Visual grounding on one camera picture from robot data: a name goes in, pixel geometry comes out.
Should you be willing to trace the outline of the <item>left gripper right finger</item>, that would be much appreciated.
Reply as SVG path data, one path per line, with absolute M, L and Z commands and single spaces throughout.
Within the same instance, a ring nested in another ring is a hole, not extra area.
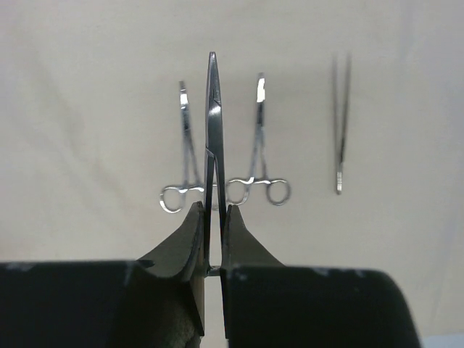
M 270 326 L 277 272 L 284 267 L 248 231 L 238 206 L 230 205 L 221 236 L 220 281 L 225 337 L 254 341 Z

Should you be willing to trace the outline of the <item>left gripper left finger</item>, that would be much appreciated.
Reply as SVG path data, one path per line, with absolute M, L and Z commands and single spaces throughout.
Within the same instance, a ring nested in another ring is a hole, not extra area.
M 141 259 L 151 261 L 146 268 L 155 292 L 150 300 L 174 313 L 174 306 L 185 312 L 198 336 L 204 335 L 204 208 L 191 205 L 185 219 L 172 234 Z

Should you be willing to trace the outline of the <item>steel hemostat forceps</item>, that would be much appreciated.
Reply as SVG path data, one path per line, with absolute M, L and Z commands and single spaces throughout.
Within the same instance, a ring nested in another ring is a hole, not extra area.
M 282 206 L 291 197 L 291 185 L 286 179 L 270 178 L 268 175 L 268 166 L 265 159 L 265 100 L 265 74 L 260 72 L 257 75 L 254 140 L 249 174 L 245 178 L 235 177 L 226 181 L 226 195 L 230 204 L 244 204 L 249 198 L 252 187 L 256 185 L 265 187 L 266 199 L 273 206 Z M 240 199 L 230 197 L 229 188 L 233 184 L 240 184 L 244 187 L 244 193 Z M 279 184 L 284 186 L 285 194 L 282 199 L 276 200 L 272 198 L 271 190 L 274 185 Z
M 184 208 L 188 192 L 195 191 L 201 195 L 204 193 L 204 184 L 200 179 L 192 136 L 188 91 L 183 80 L 181 80 L 178 85 L 181 116 L 183 178 L 180 184 L 165 186 L 159 193 L 159 205 L 166 213 L 169 214 L 179 213 Z M 179 197 L 179 204 L 176 207 L 170 207 L 165 197 L 171 191 L 175 192 Z

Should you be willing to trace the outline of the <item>steel surgical scissors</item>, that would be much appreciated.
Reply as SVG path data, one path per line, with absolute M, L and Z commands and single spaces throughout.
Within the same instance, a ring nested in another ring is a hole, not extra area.
M 204 161 L 204 264 L 206 276 L 218 276 L 220 268 L 210 264 L 210 234 L 213 188 L 217 188 L 220 235 L 226 219 L 225 158 L 222 100 L 217 54 L 209 53 L 205 99 L 205 161 Z

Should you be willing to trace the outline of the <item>steel tweezers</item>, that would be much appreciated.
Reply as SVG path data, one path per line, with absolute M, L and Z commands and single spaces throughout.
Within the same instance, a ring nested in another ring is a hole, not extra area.
M 343 99 L 339 102 L 339 73 L 338 73 L 338 57 L 333 56 L 332 59 L 332 102 L 333 102 L 333 135 L 335 149 L 335 192 L 341 195 L 343 189 L 343 173 L 345 150 L 347 143 L 347 129 L 349 120 L 349 94 L 351 87 L 352 75 L 352 55 L 347 53 L 345 59 L 345 74 Z

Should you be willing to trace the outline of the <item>beige cloth surgical wrap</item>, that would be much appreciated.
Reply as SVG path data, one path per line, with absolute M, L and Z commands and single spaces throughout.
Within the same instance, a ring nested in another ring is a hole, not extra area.
M 247 225 L 284 261 L 433 280 L 463 270 L 461 1 L 3 1 L 1 257 L 135 257 L 181 220 L 158 203 L 181 180 L 178 81 L 204 146 L 217 53 L 225 173 L 246 175 L 266 76 L 268 172 Z M 343 189 L 339 102 L 352 55 Z

